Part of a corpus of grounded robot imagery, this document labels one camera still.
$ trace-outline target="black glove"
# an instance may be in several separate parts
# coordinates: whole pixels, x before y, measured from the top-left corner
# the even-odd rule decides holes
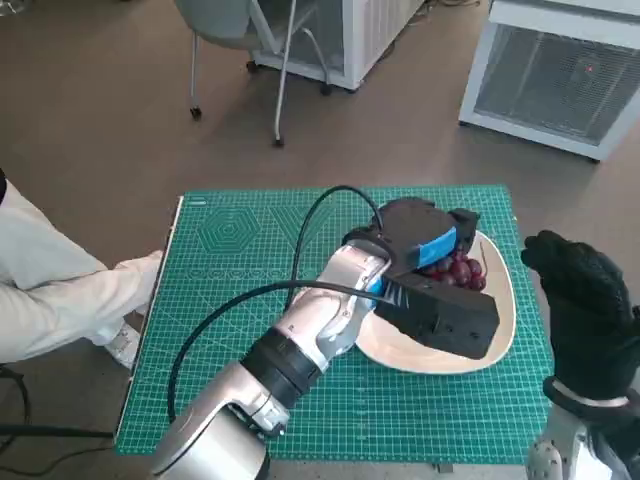
[[[584,243],[542,231],[522,261],[540,275],[551,310],[555,376],[594,400],[625,396],[640,365],[640,315],[620,269]]]

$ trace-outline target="white sneaker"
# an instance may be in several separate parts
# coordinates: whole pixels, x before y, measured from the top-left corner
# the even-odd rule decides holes
[[[140,334],[128,323],[125,323],[116,338],[104,346],[116,361],[131,370],[138,352]]]

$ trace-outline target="green cutting mat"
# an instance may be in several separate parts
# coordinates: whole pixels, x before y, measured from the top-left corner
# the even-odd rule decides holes
[[[149,454],[167,430],[171,363],[191,330],[223,302],[289,276],[302,219],[323,190],[210,191],[185,195],[124,410],[117,450]],[[520,239],[502,186],[369,188],[382,205],[401,196],[480,212],[480,229],[502,252],[517,299],[517,334],[485,371],[426,376],[390,370],[357,348],[336,359],[293,411],[274,458],[437,463],[523,463],[548,409],[542,380],[550,356]],[[314,279],[369,207],[340,192],[311,223],[300,278]],[[281,312],[284,292],[255,298],[209,328],[178,382],[182,410],[216,372],[239,359]]]

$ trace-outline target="bunch of grapes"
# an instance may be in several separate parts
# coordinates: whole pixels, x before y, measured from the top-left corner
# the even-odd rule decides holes
[[[421,270],[421,273],[444,285],[481,292],[487,286],[487,278],[479,261],[467,257],[456,249],[448,257]]]

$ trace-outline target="robotic hand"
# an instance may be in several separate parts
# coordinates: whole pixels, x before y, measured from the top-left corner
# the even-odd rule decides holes
[[[640,312],[622,272],[591,246],[553,232],[527,238],[525,247],[522,261],[540,275],[549,303],[555,356],[544,385],[554,406],[530,451],[529,478],[640,478],[640,400],[630,390]]]

